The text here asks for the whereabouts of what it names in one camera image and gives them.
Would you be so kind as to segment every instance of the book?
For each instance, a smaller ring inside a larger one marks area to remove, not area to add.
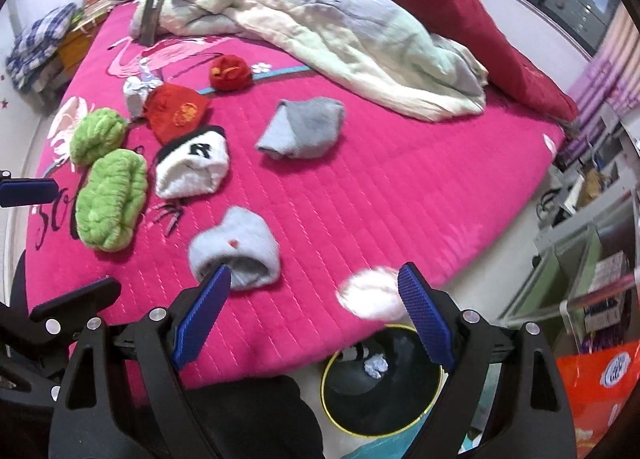
[[[114,7],[114,3],[110,0],[100,0],[84,9],[83,20],[93,19],[101,14],[110,11]]]
[[[623,251],[604,259],[596,265],[588,293],[602,289],[628,272],[628,260]],[[584,328],[587,332],[599,331],[620,323],[625,307],[623,293],[584,308]]]

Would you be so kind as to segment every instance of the light gray sock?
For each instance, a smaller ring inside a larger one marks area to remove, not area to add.
[[[282,100],[255,148],[275,160],[319,158],[338,140],[344,114],[342,102],[331,98]]]
[[[194,237],[189,265],[196,280],[220,264],[231,268],[231,289],[254,289],[278,280],[278,243],[262,217],[232,206],[219,226]]]

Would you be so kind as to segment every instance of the blue gripper pad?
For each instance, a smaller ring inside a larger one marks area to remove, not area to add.
[[[405,264],[398,274],[398,292],[414,323],[422,346],[433,363],[446,372],[456,367],[453,353],[453,334],[425,290],[424,278],[413,264]]]
[[[53,179],[3,179],[0,181],[0,207],[53,203],[58,184]]]
[[[230,291],[231,270],[221,265],[176,330],[173,360],[177,370],[198,358]]]

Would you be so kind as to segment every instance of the orange bag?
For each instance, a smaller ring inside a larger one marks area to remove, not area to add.
[[[562,357],[557,363],[582,459],[606,434],[640,378],[640,342]]]

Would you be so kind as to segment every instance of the yellow rim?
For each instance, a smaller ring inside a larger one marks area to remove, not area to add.
[[[413,331],[414,333],[418,332],[418,331],[415,330],[415,328],[411,327],[410,325],[404,325],[404,324],[386,324],[385,328],[386,327],[408,329],[409,331]],[[329,367],[331,367],[332,363],[335,362],[335,359],[338,357],[339,354],[340,354],[340,351],[338,351],[337,353],[334,353],[334,355],[331,358],[329,358],[329,363],[327,363],[326,367],[324,368],[324,373],[322,373],[322,382],[320,383],[320,399],[322,400],[322,408],[324,409],[324,413],[329,418],[329,420],[335,426],[337,426],[337,428],[339,428],[341,431],[346,432],[349,435],[353,435],[354,437],[364,437],[366,439],[380,439],[382,437],[391,437],[393,435],[397,435],[397,434],[399,434],[401,432],[404,432],[408,428],[411,428],[413,425],[418,423],[418,421],[420,421],[422,419],[422,417],[433,408],[433,406],[436,403],[436,400],[438,399],[438,393],[442,389],[442,378],[443,378],[444,375],[443,375],[442,367],[438,365],[438,368],[440,370],[440,379],[438,380],[438,388],[436,389],[435,393],[433,394],[433,399],[431,400],[431,403],[429,404],[429,406],[426,409],[424,409],[424,412],[421,413],[420,416],[418,416],[414,421],[409,423],[404,428],[401,428],[400,430],[396,430],[395,432],[392,432],[392,433],[389,433],[389,434],[382,434],[382,435],[357,434],[355,432],[347,430],[346,428],[341,427],[340,424],[334,418],[331,417],[331,414],[327,410],[326,403],[324,401],[324,382],[326,381],[326,375],[329,372]]]

